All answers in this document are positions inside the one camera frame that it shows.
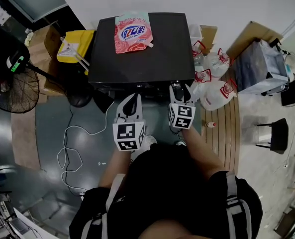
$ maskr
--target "black chair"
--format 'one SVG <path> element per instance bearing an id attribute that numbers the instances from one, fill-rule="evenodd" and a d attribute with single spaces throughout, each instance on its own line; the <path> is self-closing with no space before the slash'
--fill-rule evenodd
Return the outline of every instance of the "black chair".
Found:
<path id="1" fill-rule="evenodd" d="M 288 147 L 289 127 L 286 119 L 280 119 L 271 124 L 259 124 L 257 126 L 270 126 L 271 127 L 271 142 L 270 146 L 259 145 L 258 147 L 268 148 L 278 154 L 283 154 Z"/>

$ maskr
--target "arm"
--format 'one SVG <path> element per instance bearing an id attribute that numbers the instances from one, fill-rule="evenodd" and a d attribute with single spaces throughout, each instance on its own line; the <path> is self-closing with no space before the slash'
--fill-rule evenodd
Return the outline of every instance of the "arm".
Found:
<path id="1" fill-rule="evenodd" d="M 130 151 L 119 151 L 117 148 L 115 148 L 112 158 L 108 163 L 107 168 L 98 183 L 98 186 L 103 188 L 111 188 L 113 180 L 118 173 L 127 174 L 130 161 Z"/>
<path id="2" fill-rule="evenodd" d="M 189 130 L 183 129 L 182 133 L 190 156 L 206 179 L 209 179 L 216 172 L 226 171 L 218 156 L 193 126 Z"/>

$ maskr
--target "small bottle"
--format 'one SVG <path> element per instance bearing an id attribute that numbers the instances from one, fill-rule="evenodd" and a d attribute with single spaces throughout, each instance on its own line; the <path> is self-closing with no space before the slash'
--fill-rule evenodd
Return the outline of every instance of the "small bottle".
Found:
<path id="1" fill-rule="evenodd" d="M 205 127 L 209 127 L 209 128 L 213 128 L 216 126 L 216 123 L 215 122 L 207 122 Z"/>

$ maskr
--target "pink snack bag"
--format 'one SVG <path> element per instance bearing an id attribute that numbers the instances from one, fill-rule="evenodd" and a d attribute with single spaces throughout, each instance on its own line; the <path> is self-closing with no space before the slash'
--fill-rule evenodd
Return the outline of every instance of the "pink snack bag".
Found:
<path id="1" fill-rule="evenodd" d="M 115 17 L 115 51 L 125 53 L 153 47 L 151 25 L 147 12 L 127 12 Z"/>

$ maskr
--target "yellow container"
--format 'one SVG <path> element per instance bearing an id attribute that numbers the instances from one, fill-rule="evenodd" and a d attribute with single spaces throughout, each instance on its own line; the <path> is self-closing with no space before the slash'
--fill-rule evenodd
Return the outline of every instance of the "yellow container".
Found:
<path id="1" fill-rule="evenodd" d="M 66 32 L 66 37 L 64 38 L 68 43 L 73 45 L 73 48 L 84 57 L 89 45 L 92 41 L 93 34 L 95 30 L 76 30 L 72 32 Z M 67 45 L 61 44 L 58 54 L 61 51 L 67 49 Z M 57 59 L 63 63 L 78 63 L 78 60 L 74 56 L 68 55 L 57 55 Z"/>

